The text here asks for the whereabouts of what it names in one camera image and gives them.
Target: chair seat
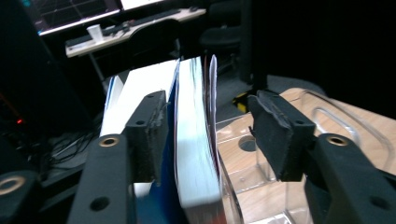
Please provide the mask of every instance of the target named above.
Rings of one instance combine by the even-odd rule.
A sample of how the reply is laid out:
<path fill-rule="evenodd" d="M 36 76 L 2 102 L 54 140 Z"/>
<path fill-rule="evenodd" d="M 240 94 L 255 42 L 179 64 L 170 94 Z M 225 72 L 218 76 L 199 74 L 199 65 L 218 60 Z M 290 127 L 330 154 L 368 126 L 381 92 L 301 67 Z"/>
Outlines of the chair seat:
<path fill-rule="evenodd" d="M 240 27 L 209 28 L 200 37 L 200 44 L 204 49 L 214 53 L 238 51 L 240 45 Z"/>

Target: white desk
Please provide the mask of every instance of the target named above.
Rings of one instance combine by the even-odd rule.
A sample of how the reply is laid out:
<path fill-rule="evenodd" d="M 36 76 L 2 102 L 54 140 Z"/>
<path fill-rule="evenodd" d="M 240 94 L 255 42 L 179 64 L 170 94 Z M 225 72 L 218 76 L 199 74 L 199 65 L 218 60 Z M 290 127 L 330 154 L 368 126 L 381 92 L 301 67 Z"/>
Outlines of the white desk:
<path fill-rule="evenodd" d="M 197 18 L 198 16 L 204 15 L 206 13 L 205 9 L 198 9 L 194 12 L 190 12 L 187 8 L 182 8 L 181 11 L 177 14 L 167 16 L 156 21 L 162 21 L 166 19 L 175 19 L 178 21 L 187 21 L 190 19 Z M 82 56 L 86 54 L 93 53 L 99 49 L 105 49 L 113 45 L 117 45 L 121 42 L 128 40 L 128 38 L 133 34 L 137 29 L 143 26 L 150 25 L 155 21 L 146 22 L 134 27 L 131 27 L 131 30 L 127 33 L 123 31 L 119 31 L 116 35 L 112 36 L 104 36 L 104 41 L 101 43 L 95 43 L 93 40 L 89 40 L 85 43 L 81 43 L 72 47 L 66 47 L 66 55 L 68 58 L 75 57 L 75 56 Z"/>

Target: desk leg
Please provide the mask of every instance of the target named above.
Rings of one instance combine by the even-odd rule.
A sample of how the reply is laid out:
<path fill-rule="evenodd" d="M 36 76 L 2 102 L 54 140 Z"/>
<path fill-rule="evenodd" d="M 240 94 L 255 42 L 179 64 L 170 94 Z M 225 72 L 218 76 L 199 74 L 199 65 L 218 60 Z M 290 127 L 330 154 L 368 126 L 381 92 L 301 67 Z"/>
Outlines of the desk leg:
<path fill-rule="evenodd" d="M 95 58 L 93 57 L 93 54 L 89 53 L 89 55 L 90 55 L 90 59 L 91 59 L 91 62 L 93 64 L 93 67 L 95 68 L 96 73 L 99 76 L 100 82 L 102 83 L 103 90 L 105 91 L 105 94 L 107 94 L 108 86 L 107 86 L 107 83 L 105 81 L 105 77 L 103 76 L 102 71 L 100 70 L 98 63 L 96 62 Z"/>

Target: black and yellow object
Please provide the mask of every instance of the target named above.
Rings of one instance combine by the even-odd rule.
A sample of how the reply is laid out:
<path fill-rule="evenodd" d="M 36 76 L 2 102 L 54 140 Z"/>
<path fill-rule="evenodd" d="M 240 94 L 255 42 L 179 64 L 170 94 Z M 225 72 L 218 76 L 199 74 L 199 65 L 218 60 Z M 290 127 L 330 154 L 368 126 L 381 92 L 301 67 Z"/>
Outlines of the black and yellow object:
<path fill-rule="evenodd" d="M 235 105 L 240 111 L 247 113 L 248 110 L 248 96 L 255 95 L 255 90 L 245 91 L 233 98 L 233 105 Z"/>

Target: desk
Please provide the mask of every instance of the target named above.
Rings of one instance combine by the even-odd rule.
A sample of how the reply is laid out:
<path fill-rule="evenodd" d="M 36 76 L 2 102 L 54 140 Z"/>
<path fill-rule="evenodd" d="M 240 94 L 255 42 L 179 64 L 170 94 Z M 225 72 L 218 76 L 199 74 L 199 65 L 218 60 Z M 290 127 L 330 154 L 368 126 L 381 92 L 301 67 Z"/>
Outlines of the desk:
<path fill-rule="evenodd" d="M 161 19 L 158 19 L 156 21 L 163 21 L 167 19 L 174 19 L 180 22 L 183 21 L 188 21 L 194 18 L 197 18 L 201 15 L 204 15 L 206 13 L 205 9 L 198 9 L 196 11 L 191 12 L 189 9 L 186 8 L 181 8 L 180 12 L 171 16 L 163 17 Z M 118 31 L 115 35 L 109 35 L 109 36 L 104 36 L 104 41 L 100 43 L 95 43 L 93 40 L 89 40 L 85 43 L 81 43 L 72 47 L 66 47 L 65 52 L 66 56 L 68 58 L 76 57 L 76 56 L 84 56 L 84 55 L 89 55 L 91 62 L 93 64 L 93 67 L 96 71 L 96 73 L 99 76 L 99 79 L 101 80 L 104 90 L 106 92 L 107 90 L 107 84 L 105 83 L 105 77 L 102 74 L 102 71 L 99 68 L 99 65 L 97 64 L 95 58 L 93 57 L 93 53 L 96 52 L 97 50 L 100 49 L 105 49 L 117 44 L 120 44 L 122 42 L 125 42 L 129 39 L 129 37 L 137 31 L 139 28 L 143 26 L 148 26 L 151 25 L 152 23 L 156 21 L 150 21 L 146 22 L 140 25 L 136 25 L 134 27 L 131 27 L 130 31 L 124 33 L 123 31 Z"/>
<path fill-rule="evenodd" d="M 296 99 L 298 99 L 302 92 L 302 89 L 289 89 L 281 93 L 281 96 L 299 108 Z M 335 102 L 367 121 L 374 129 L 379 131 L 383 136 L 386 136 L 392 145 L 396 146 L 396 120 L 377 115 L 353 105 L 347 105 L 338 101 Z M 282 212 L 285 211 L 285 208 L 289 208 L 293 212 L 293 218 L 296 223 L 309 223 L 309 221 L 306 222 L 309 213 L 307 212 L 303 182 L 282 183 L 267 181 L 261 183 L 260 186 L 253 186 L 253 188 L 248 189 L 248 186 L 252 186 L 252 183 L 256 181 L 253 179 L 253 182 L 249 182 L 254 178 L 250 177 L 250 172 L 254 172 L 254 169 L 251 168 L 256 167 L 258 154 L 255 151 L 246 152 L 242 150 L 238 146 L 238 143 L 241 139 L 249 137 L 248 126 L 252 126 L 252 124 L 253 117 L 250 114 L 246 114 L 231 121 L 230 124 L 217 132 L 219 153 L 224 161 L 227 173 L 233 182 L 233 187 L 235 189 L 242 189 L 241 185 L 244 184 L 243 182 L 246 183 L 245 191 L 240 191 L 236 194 L 245 222 L 259 223 L 258 221 L 263 219 L 266 219 L 266 221 L 278 219 L 282 221 L 272 223 L 284 223 L 283 221 L 285 219 L 282 219 Z M 372 158 L 376 154 L 374 150 L 367 150 L 366 153 L 368 157 Z M 259 158 L 259 160 L 265 162 L 264 157 Z M 392 158 L 392 163 L 387 168 L 387 171 L 391 174 L 396 174 L 394 158 Z"/>

